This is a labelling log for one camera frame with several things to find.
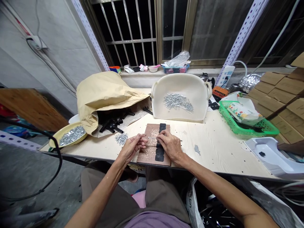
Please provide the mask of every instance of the window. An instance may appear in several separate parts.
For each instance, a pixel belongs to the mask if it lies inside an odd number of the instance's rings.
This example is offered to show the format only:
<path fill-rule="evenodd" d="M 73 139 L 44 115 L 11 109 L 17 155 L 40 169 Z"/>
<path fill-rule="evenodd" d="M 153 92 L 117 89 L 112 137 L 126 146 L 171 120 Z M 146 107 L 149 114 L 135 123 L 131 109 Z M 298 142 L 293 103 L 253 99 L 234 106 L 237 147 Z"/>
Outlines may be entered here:
<path fill-rule="evenodd" d="M 156 65 L 190 52 L 192 67 L 222 67 L 254 0 L 81 0 L 111 66 Z M 295 0 L 269 0 L 239 60 L 258 65 Z M 290 64 L 304 50 L 304 1 L 263 66 Z"/>

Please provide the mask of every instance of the concrete floor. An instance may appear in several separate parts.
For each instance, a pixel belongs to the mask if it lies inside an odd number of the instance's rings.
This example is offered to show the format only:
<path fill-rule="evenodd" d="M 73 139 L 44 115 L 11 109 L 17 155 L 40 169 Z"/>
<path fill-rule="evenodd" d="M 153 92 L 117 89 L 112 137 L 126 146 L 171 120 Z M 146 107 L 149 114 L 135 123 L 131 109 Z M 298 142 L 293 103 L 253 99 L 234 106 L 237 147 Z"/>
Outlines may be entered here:
<path fill-rule="evenodd" d="M 47 138 L 36 136 L 29 139 L 43 145 Z M 0 194 L 16 198 L 31 195 L 39 191 L 55 174 L 59 160 L 57 158 L 35 153 L 0 142 Z M 49 227 L 64 227 L 76 210 L 81 206 L 80 174 L 83 166 L 63 161 L 56 179 L 41 194 L 34 198 L 16 203 L 4 202 L 1 210 L 24 205 L 35 200 L 36 211 L 59 208 L 59 213 Z M 134 194 L 146 187 L 145 178 L 137 183 L 128 181 L 119 183 L 128 193 Z"/>

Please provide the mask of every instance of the pants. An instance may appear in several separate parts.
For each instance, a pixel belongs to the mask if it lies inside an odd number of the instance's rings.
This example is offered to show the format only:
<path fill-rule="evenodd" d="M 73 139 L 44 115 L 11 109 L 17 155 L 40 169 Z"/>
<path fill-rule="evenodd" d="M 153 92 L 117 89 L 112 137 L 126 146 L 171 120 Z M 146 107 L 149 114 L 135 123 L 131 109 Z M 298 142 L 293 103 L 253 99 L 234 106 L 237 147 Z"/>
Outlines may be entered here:
<path fill-rule="evenodd" d="M 83 202 L 101 182 L 110 166 L 107 162 L 97 161 L 89 164 L 83 170 L 81 174 Z M 124 172 L 119 181 L 127 178 L 128 174 Z M 146 180 L 146 208 L 140 208 L 131 195 L 117 185 L 96 227 L 121 228 L 133 217 L 144 211 L 158 211 L 173 215 L 179 220 L 190 224 L 187 210 L 176 188 L 171 183 L 168 170 L 146 166 Z"/>

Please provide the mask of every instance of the hand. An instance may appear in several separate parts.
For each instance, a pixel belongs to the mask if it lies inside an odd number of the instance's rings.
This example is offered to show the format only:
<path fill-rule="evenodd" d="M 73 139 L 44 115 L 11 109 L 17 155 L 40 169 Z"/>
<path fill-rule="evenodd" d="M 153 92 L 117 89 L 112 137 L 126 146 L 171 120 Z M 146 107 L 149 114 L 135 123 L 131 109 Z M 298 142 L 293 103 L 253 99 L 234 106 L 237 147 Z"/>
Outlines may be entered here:
<path fill-rule="evenodd" d="M 186 155 L 181 149 L 181 140 L 172 135 L 168 130 L 163 130 L 156 136 L 165 152 L 171 158 L 174 163 L 181 165 L 184 160 L 183 157 Z"/>
<path fill-rule="evenodd" d="M 135 153 L 139 149 L 145 149 L 146 148 L 146 142 L 147 139 L 143 139 L 146 134 L 137 134 L 136 136 L 127 139 L 125 142 L 123 148 L 121 149 L 118 158 L 121 159 L 123 162 L 125 162 L 125 165 L 127 165 L 134 157 Z"/>

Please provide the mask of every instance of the table surface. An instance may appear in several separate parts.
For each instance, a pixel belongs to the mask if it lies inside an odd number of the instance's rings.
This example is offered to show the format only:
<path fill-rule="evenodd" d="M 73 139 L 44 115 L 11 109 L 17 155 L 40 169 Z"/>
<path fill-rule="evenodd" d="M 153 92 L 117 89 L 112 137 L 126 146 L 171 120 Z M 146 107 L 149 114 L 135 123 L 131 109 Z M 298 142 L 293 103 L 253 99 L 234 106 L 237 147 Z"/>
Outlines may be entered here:
<path fill-rule="evenodd" d="M 151 89 L 139 89 L 150 93 Z M 218 110 L 208 111 L 203 123 L 190 123 L 183 121 L 155 119 L 147 114 L 138 121 L 124 129 L 128 137 L 144 133 L 147 124 L 170 124 L 171 133 L 179 137 L 182 150 L 202 166 L 224 174 L 245 175 L 257 178 L 279 179 L 259 161 L 259 159 L 246 147 L 243 140 L 239 139 L 226 124 Z M 95 138 L 88 136 L 77 145 L 65 147 L 63 154 L 74 157 L 86 157 L 102 160 L 115 160 L 122 148 L 116 141 L 115 133 Z M 195 152 L 197 145 L 200 155 Z M 47 152 L 49 146 L 44 146 L 40 151 Z M 132 162 L 137 161 L 138 152 Z"/>

